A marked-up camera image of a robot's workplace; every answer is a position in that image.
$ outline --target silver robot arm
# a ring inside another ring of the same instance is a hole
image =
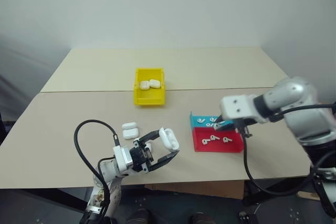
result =
[[[286,78],[260,96],[234,95],[222,98],[219,105],[222,114],[217,121],[240,120],[247,126],[276,122],[284,118],[314,167],[326,153],[336,150],[336,120],[330,109],[302,109],[302,106],[316,104],[317,92],[309,82],[301,77]],[[330,155],[319,166],[313,179],[322,206],[332,218],[336,217],[335,163],[335,155]]]

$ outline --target white table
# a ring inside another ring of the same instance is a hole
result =
[[[183,50],[168,51],[169,55],[179,57],[184,53]],[[123,140],[121,134],[121,124],[125,122],[138,122],[140,134],[162,126],[174,130],[181,147],[177,157],[152,173],[124,179],[124,184],[246,179],[242,153],[194,152],[189,114],[193,111],[195,115],[216,115],[223,96],[263,93],[285,74],[260,48],[188,49],[185,52],[186,58],[207,55],[207,68],[214,71],[202,72],[200,75],[204,79],[197,82],[195,69],[204,68],[205,61],[196,57],[192,65],[183,65],[182,68],[178,63],[187,64],[187,61],[178,57],[168,61],[160,59],[162,55],[167,56],[166,50],[152,53],[140,50],[139,54],[136,50],[113,49],[70,52],[0,147],[0,188],[92,186],[91,171],[73,145],[76,126],[87,119],[109,123],[117,131],[121,143],[128,145],[131,143]],[[230,59],[224,72],[221,72],[221,58]],[[174,90],[166,91],[165,106],[134,106],[131,91],[134,67],[154,65],[165,69],[167,88]],[[188,82],[183,85],[175,83],[184,78]],[[208,84],[212,89],[204,89]],[[254,125],[250,131],[254,136],[248,140],[248,162],[254,177],[292,177],[308,173],[309,159],[284,122]],[[153,144],[154,156],[161,157],[166,152],[159,140],[156,141]],[[93,164],[102,157],[113,155],[110,132],[101,125],[86,125],[79,134],[79,142]]]

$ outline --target floor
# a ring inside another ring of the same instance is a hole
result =
[[[90,188],[66,188],[64,191],[87,200]],[[186,224],[195,212],[207,213],[217,223],[239,224],[238,212],[252,213],[255,207],[244,208],[240,200],[171,194],[150,197],[123,197],[115,218],[119,224],[138,208],[151,211],[157,224]],[[17,190],[0,190],[0,223],[5,224],[70,224],[79,223],[82,214],[31,198]],[[257,211],[260,224],[332,224],[318,201],[289,196],[270,200]]]

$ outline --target black cable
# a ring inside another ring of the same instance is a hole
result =
[[[249,169],[248,169],[248,165],[247,165],[247,144],[246,144],[246,138],[244,136],[244,134],[241,134],[241,137],[243,139],[244,142],[244,167],[245,167],[245,171],[247,173],[247,176],[249,177],[250,181],[252,182],[252,184],[254,184],[257,188],[259,188],[261,191],[264,191],[268,194],[272,194],[275,196],[288,196],[288,195],[292,195],[295,194],[296,192],[298,192],[299,190],[301,190],[307,183],[309,183],[313,178],[314,175],[317,171],[317,169],[322,165],[322,163],[331,155],[336,154],[336,150],[327,152],[326,154],[324,154],[318,161],[317,163],[314,165],[313,169],[311,169],[309,175],[302,181],[302,183],[300,185],[298,185],[297,187],[288,190],[288,191],[284,191],[284,192],[278,192],[278,191],[270,191],[267,190],[265,188],[262,188],[259,184],[256,183],[255,179],[252,177]]]
[[[107,212],[107,209],[108,209],[108,206],[103,206],[100,210],[100,213],[99,213],[99,219],[97,221],[97,224],[100,224],[102,222],[102,220],[104,219],[105,217],[105,214]]]
[[[102,207],[102,210],[100,211],[100,214],[102,214],[101,216],[104,216],[104,213],[106,213],[107,207],[110,204],[110,190],[109,190],[109,187],[107,186],[107,184],[106,184],[106,182],[104,180],[104,177],[101,175],[100,163],[98,165],[98,171],[99,171],[99,173],[98,173],[95,170],[95,168],[90,164],[90,162],[86,159],[86,157],[84,156],[84,154],[81,151],[81,149],[79,147],[79,144],[78,144],[78,132],[79,132],[80,128],[83,125],[87,124],[87,123],[100,123],[100,124],[106,126],[113,133],[113,139],[114,139],[115,145],[118,146],[118,145],[120,145],[120,143],[119,143],[119,139],[118,139],[118,136],[117,136],[115,130],[110,125],[108,125],[105,122],[102,122],[102,121],[99,121],[99,120],[94,120],[94,119],[86,120],[84,122],[81,122],[77,126],[77,128],[75,129],[75,133],[73,134],[73,139],[74,139],[75,147],[76,147],[76,150],[77,150],[80,158],[83,160],[83,162],[86,164],[86,166],[92,171],[92,173],[99,179],[99,181],[101,182],[101,184],[103,186],[104,201],[103,201],[103,207]]]
[[[332,109],[333,113],[336,111],[336,102],[334,104],[315,104],[315,105],[304,105],[299,107],[290,108],[284,111],[279,111],[279,113],[271,115],[269,117],[270,122],[275,123],[283,119],[283,115],[289,112],[298,111],[298,110],[309,110],[309,109]]]
[[[100,176],[104,177],[104,176],[102,175],[102,173],[101,173],[100,163],[101,163],[102,161],[105,161],[105,160],[112,160],[112,159],[115,159],[115,156],[113,156],[113,157],[102,158],[100,161],[98,161],[98,171],[99,171]]]
[[[287,109],[284,111],[280,111],[278,114],[283,115],[287,114],[292,111],[297,111],[297,110],[309,110],[309,109],[323,109],[323,108],[334,108],[336,104],[315,104],[315,105],[305,105],[305,106],[299,106],[299,107],[294,107],[291,109]]]

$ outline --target blue tray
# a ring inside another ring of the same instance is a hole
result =
[[[191,124],[191,130],[193,130],[194,127],[212,127],[211,125],[213,122],[210,121],[210,118],[217,119],[218,116],[216,115],[193,115],[193,112],[190,112],[190,124]],[[197,119],[205,119],[203,123],[199,123]],[[233,121],[225,121],[225,123],[222,123],[222,125],[233,123]]]

